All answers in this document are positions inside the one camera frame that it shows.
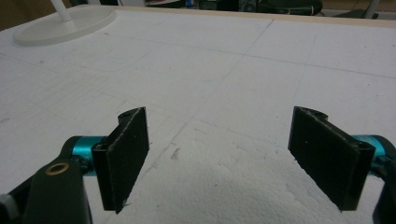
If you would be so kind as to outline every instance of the table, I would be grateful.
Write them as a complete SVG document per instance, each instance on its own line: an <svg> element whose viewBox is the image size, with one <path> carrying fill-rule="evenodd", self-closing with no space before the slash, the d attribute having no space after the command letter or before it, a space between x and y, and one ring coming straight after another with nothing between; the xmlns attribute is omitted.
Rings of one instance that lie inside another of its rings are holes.
<svg viewBox="0 0 396 224"><path fill-rule="evenodd" d="M0 192L73 135L108 135L148 110L150 152L121 213L94 223L372 223L368 176L341 213L289 153L295 105L396 144L396 23L118 7L106 28L26 48L0 33Z"/></svg>

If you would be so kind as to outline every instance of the clear plastic rod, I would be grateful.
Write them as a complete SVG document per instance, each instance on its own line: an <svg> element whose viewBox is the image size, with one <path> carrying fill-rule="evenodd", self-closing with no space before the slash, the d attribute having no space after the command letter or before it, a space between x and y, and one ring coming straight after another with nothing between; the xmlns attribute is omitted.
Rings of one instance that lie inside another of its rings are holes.
<svg viewBox="0 0 396 224"><path fill-rule="evenodd" d="M64 6L64 2L62 0L50 0L62 21L71 21L72 17L67 12L66 7Z"/></svg>
<svg viewBox="0 0 396 224"><path fill-rule="evenodd" d="M380 0L372 0L370 2L370 5L367 7L366 11L364 12L364 15L363 15L364 19L372 19L373 18L376 8L378 7L379 1Z"/></svg>

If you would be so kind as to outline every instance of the black plastic part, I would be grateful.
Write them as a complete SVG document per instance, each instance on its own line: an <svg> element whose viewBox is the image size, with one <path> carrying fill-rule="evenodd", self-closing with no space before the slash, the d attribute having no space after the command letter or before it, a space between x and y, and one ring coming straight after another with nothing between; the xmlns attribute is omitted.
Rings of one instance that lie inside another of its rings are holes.
<svg viewBox="0 0 396 224"><path fill-rule="evenodd" d="M88 4L88 0L69 0L72 7Z"/></svg>
<svg viewBox="0 0 396 224"><path fill-rule="evenodd" d="M374 224L393 224L396 220L396 161L387 170L385 185L373 213Z"/></svg>
<svg viewBox="0 0 396 224"><path fill-rule="evenodd" d="M218 1L219 11L239 11L239 0L220 0Z"/></svg>
<svg viewBox="0 0 396 224"><path fill-rule="evenodd" d="M117 0L100 0L101 5L106 5L106 6L118 6L119 1Z"/></svg>
<svg viewBox="0 0 396 224"><path fill-rule="evenodd" d="M173 2L166 2L164 1L164 3L162 4L151 4L151 1L147 1L146 3L146 7L167 7L167 8L181 8L181 7L185 7L186 6L186 1L184 0L176 0Z"/></svg>
<svg viewBox="0 0 396 224"><path fill-rule="evenodd" d="M327 115L296 106L289 150L341 211L356 210L374 147L332 125Z"/></svg>
<svg viewBox="0 0 396 224"><path fill-rule="evenodd" d="M0 223L7 223L9 222L8 211L6 207L0 203Z"/></svg>
<svg viewBox="0 0 396 224"><path fill-rule="evenodd" d="M67 141L64 143L64 146L62 147L61 153L55 159L55 161L70 158L73 153L73 147L80 137L81 136L74 136L67 139ZM20 185L18 185L15 189L13 189L9 193L9 195L11 195L14 198L15 202L17 203L17 206L21 214L24 213L25 206L27 204L27 199L29 198L31 182L32 182L32 176L26 179L25 181L23 181Z"/></svg>
<svg viewBox="0 0 396 224"><path fill-rule="evenodd" d="M92 223L77 161L57 160L34 175L23 223Z"/></svg>
<svg viewBox="0 0 396 224"><path fill-rule="evenodd" d="M103 206L116 213L125 205L149 152L145 107L119 115L119 123L92 148Z"/></svg>
<svg viewBox="0 0 396 224"><path fill-rule="evenodd" d="M220 0L199 0L199 9L201 10L217 10Z"/></svg>
<svg viewBox="0 0 396 224"><path fill-rule="evenodd" d="M322 7L320 0L263 0L259 3L258 12L313 16Z"/></svg>

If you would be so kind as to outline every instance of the wooden edge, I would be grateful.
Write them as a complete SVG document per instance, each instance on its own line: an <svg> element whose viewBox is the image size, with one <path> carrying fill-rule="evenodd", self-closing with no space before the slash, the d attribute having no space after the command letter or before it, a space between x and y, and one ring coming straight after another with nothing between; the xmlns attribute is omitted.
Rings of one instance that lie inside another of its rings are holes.
<svg viewBox="0 0 396 224"><path fill-rule="evenodd" d="M279 15L279 14L213 11L213 10L198 10L198 9L194 10L194 9L183 9L183 8L161 8L161 7L114 7L114 8L116 10L260 18L260 19L277 20L277 21L300 21L300 22L396 28L396 21L384 21L384 20L346 19L346 18L335 18L335 17L310 17L310 16L293 16L293 15Z"/></svg>

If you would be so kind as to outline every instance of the screw hole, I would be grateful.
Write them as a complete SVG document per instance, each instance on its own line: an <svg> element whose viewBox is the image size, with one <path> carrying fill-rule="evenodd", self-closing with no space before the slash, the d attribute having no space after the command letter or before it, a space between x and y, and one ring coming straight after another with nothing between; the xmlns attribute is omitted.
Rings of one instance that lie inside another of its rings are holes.
<svg viewBox="0 0 396 224"><path fill-rule="evenodd" d="M67 162L60 162L51 165L47 170L46 174L47 175L59 175L69 169L69 163Z"/></svg>

